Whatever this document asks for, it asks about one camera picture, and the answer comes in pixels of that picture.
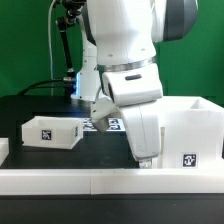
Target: table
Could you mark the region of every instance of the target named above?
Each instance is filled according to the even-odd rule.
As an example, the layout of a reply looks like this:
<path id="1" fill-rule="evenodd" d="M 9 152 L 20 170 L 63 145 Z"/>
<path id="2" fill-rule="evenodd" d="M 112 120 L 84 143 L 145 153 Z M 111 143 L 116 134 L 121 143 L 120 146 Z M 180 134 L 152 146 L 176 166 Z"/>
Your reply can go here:
<path id="1" fill-rule="evenodd" d="M 1 169 L 136 168 L 124 132 L 86 132 L 71 151 L 22 146 L 21 124 L 37 115 L 84 118 L 89 109 L 63 97 L 0 98 L 0 137 L 10 149 Z M 223 194 L 0 196 L 0 223 L 220 224 L 223 209 Z"/>

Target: green wall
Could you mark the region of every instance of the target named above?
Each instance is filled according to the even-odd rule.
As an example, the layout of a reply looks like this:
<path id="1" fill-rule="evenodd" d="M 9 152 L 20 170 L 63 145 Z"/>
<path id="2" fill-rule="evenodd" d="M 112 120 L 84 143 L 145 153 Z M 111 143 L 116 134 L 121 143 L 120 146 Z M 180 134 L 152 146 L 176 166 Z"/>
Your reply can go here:
<path id="1" fill-rule="evenodd" d="M 1 0 L 0 96 L 50 78 L 47 15 L 50 0 Z M 156 44 L 165 95 L 203 96 L 224 106 L 224 1 L 199 0 L 199 16 L 181 41 Z M 53 21 L 64 9 L 53 12 Z M 55 77 L 65 75 L 60 36 L 52 23 Z M 73 63 L 81 68 L 79 27 L 69 30 Z M 49 92 L 32 91 L 32 94 Z"/>

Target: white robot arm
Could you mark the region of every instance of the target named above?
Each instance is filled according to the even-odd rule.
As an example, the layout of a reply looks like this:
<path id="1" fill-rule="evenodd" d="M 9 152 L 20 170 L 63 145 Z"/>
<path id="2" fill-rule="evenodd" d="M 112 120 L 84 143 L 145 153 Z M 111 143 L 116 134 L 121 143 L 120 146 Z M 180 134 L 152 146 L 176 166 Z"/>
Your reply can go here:
<path id="1" fill-rule="evenodd" d="M 150 166 L 160 152 L 160 127 L 151 107 L 163 96 L 153 42 L 184 37 L 196 20 L 197 0 L 87 0 L 84 10 L 101 86 L 112 99 L 93 104 L 92 120 L 103 131 L 105 118 L 118 109 L 133 157 Z"/>

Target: small white box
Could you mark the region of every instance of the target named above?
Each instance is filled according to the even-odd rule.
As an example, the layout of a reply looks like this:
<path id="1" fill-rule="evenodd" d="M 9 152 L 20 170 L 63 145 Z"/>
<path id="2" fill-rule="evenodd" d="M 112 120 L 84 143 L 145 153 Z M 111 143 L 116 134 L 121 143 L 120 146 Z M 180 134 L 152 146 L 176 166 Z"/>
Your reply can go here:
<path id="1" fill-rule="evenodd" d="M 22 125 L 25 146 L 72 149 L 83 138 L 83 121 L 79 118 L 36 116 Z"/>
<path id="2" fill-rule="evenodd" d="M 0 166 L 9 154 L 8 138 L 0 138 Z"/>

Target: white box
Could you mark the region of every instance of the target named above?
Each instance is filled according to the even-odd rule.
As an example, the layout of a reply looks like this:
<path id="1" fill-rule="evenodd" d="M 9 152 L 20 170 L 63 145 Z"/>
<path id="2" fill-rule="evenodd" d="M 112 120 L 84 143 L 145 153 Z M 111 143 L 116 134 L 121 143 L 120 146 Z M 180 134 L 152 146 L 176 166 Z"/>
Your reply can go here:
<path id="1" fill-rule="evenodd" d="M 83 121 L 79 118 L 36 116 L 22 125 L 25 146 L 72 149 L 83 138 Z"/>
<path id="2" fill-rule="evenodd" d="M 155 168 L 224 168 L 224 109 L 201 97 L 163 97 L 154 103 L 162 130 Z"/>
<path id="3" fill-rule="evenodd" d="M 0 138 L 0 166 L 9 154 L 8 138 Z"/>

